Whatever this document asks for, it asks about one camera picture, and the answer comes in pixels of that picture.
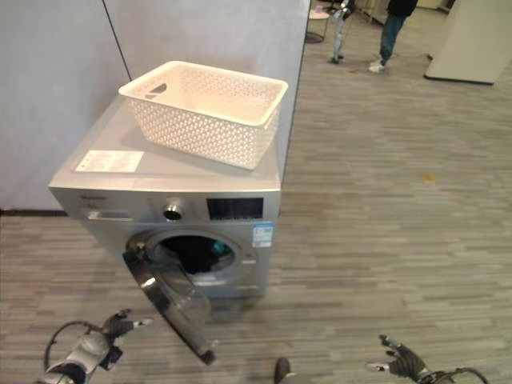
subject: front-loading washing machine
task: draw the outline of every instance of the front-loading washing machine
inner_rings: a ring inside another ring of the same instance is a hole
[[[275,146],[253,171],[148,142],[116,98],[50,183],[206,363],[208,298],[265,292],[281,180]]]

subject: gray partition wall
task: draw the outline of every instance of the gray partition wall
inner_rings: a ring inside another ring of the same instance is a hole
[[[278,131],[283,172],[309,0],[106,0],[106,5],[133,78],[183,60],[288,82]]]
[[[100,0],[0,2],[0,209],[60,209],[48,182],[128,81]]]
[[[121,52],[132,77],[184,60],[288,82],[283,170],[309,8],[310,0],[0,2],[0,209],[60,209],[48,181],[129,81]]]

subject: white shoe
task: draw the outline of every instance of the white shoe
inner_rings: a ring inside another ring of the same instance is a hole
[[[379,65],[382,65],[382,59],[381,58],[378,58],[374,62],[370,63],[370,66],[379,66]]]
[[[370,72],[374,72],[375,74],[378,74],[380,72],[383,72],[386,67],[380,63],[380,60],[377,63],[371,63],[370,67],[368,68]]]

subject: white plastic basket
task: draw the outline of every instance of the white plastic basket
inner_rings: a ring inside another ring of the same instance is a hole
[[[278,128],[281,80],[168,62],[119,89],[147,140],[253,170]]]

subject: white paper label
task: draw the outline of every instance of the white paper label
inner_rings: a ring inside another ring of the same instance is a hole
[[[139,150],[90,150],[77,172],[135,172],[144,152]]]
[[[272,234],[274,233],[274,224],[271,222],[262,222],[253,225],[253,247],[267,248],[272,246]]]

